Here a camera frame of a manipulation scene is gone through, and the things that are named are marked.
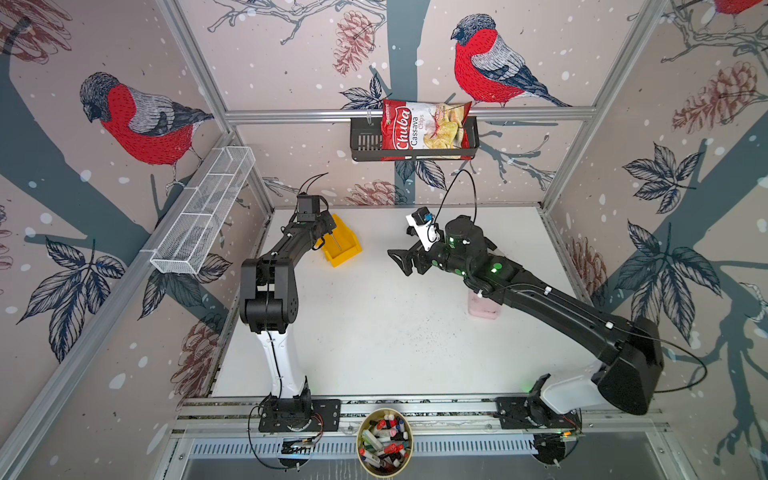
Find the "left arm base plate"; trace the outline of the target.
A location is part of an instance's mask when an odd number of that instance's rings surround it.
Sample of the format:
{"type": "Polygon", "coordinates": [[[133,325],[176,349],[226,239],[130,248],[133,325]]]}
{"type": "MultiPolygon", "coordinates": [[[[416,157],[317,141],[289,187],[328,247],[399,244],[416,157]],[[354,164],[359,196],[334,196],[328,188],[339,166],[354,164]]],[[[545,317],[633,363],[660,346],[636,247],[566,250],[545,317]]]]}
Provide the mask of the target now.
{"type": "Polygon", "coordinates": [[[269,397],[261,404],[258,414],[260,433],[320,433],[336,432],[341,416],[339,399],[269,397]]]}

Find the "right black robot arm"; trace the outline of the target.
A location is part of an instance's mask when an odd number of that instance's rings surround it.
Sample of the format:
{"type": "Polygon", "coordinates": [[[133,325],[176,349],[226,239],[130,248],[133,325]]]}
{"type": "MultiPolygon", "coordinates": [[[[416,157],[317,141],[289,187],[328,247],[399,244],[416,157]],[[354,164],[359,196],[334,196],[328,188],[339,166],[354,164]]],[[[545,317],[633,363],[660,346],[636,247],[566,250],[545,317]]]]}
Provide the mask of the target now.
{"type": "Polygon", "coordinates": [[[423,275],[432,267],[455,274],[477,297],[542,321],[595,357],[592,366],[571,375],[544,374],[537,379],[525,400],[533,424],[602,404],[632,415],[648,412],[664,368],[655,323],[600,312],[553,288],[507,258],[467,215],[444,228],[425,208],[407,220],[407,232],[417,242],[387,252],[405,275],[423,275]]]}

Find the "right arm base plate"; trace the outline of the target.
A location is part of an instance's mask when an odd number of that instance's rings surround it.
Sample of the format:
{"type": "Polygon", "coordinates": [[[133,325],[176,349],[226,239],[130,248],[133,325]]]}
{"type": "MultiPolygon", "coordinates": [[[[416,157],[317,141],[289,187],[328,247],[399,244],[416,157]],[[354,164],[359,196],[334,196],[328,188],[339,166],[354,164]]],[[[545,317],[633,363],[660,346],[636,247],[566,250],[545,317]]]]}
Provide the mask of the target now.
{"type": "Polygon", "coordinates": [[[559,414],[539,400],[526,396],[506,396],[494,399],[495,418],[502,430],[560,429],[574,430],[582,426],[577,412],[559,414]]]}

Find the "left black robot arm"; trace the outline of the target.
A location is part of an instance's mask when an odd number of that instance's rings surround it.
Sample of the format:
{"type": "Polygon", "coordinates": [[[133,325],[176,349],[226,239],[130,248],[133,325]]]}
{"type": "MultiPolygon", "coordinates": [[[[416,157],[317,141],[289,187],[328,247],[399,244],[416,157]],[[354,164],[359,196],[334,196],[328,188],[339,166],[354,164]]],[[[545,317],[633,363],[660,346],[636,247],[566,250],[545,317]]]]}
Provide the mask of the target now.
{"type": "Polygon", "coordinates": [[[262,345],[271,395],[279,400],[298,398],[307,389],[289,330],[299,310],[295,268],[306,253],[322,247],[335,227],[329,211],[295,214],[271,249],[241,265],[240,319],[262,345]]]}

